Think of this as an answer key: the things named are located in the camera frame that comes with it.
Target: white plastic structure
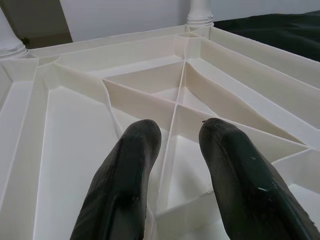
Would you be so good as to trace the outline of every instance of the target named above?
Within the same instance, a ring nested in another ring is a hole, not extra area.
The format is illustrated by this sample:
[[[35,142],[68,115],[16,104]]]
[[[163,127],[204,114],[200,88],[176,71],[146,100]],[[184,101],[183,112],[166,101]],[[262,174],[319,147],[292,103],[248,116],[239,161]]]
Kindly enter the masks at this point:
[[[26,52],[25,45],[12,31],[0,7],[0,60],[20,57]]]
[[[190,0],[190,12],[187,17],[187,25],[192,28],[200,28],[213,25],[210,0]]]
[[[208,118],[244,131],[320,229],[320,63],[212,26],[191,29],[0,61],[0,239],[68,239],[94,173],[141,119],[162,133],[145,240],[228,239],[198,142]]]

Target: white baluster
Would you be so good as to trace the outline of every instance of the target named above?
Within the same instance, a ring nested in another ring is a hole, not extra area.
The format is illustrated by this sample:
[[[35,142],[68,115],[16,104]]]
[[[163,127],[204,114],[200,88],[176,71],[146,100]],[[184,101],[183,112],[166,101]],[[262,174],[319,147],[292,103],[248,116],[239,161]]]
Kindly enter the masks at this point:
[[[213,24],[212,19],[210,0],[190,0],[190,12],[187,17],[188,26],[195,28],[211,26]]]
[[[26,52],[25,45],[16,37],[0,8],[0,60],[20,57]]]

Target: dark cloth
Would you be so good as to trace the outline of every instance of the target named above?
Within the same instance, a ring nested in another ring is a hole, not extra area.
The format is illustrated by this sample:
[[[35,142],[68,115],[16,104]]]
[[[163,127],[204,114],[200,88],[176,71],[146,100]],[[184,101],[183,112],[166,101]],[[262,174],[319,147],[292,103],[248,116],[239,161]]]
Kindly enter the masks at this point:
[[[320,10],[218,21],[214,26],[320,62]]]

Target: white spindle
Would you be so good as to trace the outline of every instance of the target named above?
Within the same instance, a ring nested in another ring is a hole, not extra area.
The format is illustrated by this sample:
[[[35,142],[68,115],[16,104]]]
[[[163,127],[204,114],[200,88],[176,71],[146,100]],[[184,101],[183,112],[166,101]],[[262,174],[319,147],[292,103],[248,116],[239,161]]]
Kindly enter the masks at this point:
[[[16,58],[26,52],[25,45],[16,37],[0,8],[0,60]]]

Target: white wall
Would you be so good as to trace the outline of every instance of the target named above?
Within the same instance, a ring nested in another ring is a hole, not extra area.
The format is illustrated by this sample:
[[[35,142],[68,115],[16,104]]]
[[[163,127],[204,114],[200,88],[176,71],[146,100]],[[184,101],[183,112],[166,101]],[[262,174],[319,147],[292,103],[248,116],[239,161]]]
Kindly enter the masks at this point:
[[[60,0],[73,41],[185,24],[190,0]],[[214,21],[320,10],[320,0],[211,0]]]
[[[189,0],[60,0],[73,41],[186,23]]]

